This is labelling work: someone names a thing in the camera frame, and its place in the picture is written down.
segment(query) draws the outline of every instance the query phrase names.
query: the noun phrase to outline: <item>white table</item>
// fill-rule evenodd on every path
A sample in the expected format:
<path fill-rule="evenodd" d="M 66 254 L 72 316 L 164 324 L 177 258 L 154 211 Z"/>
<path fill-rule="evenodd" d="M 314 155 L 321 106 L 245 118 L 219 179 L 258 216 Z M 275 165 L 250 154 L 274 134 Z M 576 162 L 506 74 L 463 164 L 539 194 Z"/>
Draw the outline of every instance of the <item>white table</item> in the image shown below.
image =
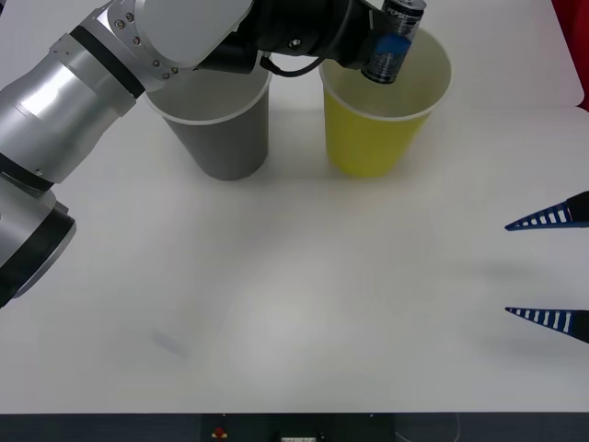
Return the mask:
<path fill-rule="evenodd" d="M 63 25 L 40 16 L 9 26 L 38 55 Z M 586 190 L 587 114 L 475 110 L 457 83 L 395 173 L 348 180 L 296 110 L 313 81 L 276 81 L 240 183 L 143 101 L 105 135 L 57 189 L 74 242 L 0 310 L 0 413 L 589 411 L 586 344 L 502 310 L 588 308 L 586 232 L 502 230 Z"/>

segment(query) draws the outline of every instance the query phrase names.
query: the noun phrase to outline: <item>black ring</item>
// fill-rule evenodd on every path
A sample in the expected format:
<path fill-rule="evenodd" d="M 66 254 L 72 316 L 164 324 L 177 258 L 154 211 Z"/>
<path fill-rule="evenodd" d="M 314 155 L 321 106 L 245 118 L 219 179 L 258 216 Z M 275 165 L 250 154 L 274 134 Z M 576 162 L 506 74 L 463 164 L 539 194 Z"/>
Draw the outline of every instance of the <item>black ring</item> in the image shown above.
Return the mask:
<path fill-rule="evenodd" d="M 0 308 L 41 268 L 74 226 L 73 218 L 53 209 L 37 230 L 0 267 Z"/>
<path fill-rule="evenodd" d="M 144 85 L 109 49 L 92 35 L 86 28 L 78 26 L 70 35 L 94 55 L 104 67 L 114 76 L 135 99 L 145 92 Z"/>
<path fill-rule="evenodd" d="M 9 157 L 0 154 L 0 173 L 8 175 L 13 180 L 24 184 L 25 186 L 35 189 L 36 191 L 46 192 L 53 183 L 38 177 L 34 173 L 29 172 L 25 168 L 19 166 Z"/>

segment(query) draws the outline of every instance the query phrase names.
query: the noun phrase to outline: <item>robotic arm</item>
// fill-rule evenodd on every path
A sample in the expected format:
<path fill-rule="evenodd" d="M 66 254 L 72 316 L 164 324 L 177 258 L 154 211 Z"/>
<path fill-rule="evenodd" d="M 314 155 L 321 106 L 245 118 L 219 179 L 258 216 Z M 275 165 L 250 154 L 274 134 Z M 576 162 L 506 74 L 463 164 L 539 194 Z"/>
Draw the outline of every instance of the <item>robotic arm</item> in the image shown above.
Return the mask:
<path fill-rule="evenodd" d="M 75 233 L 53 184 L 146 90 L 195 69 L 248 74 L 258 51 L 359 69 L 389 27 L 364 0 L 112 0 L 95 10 L 0 91 L 0 308 L 33 286 Z"/>

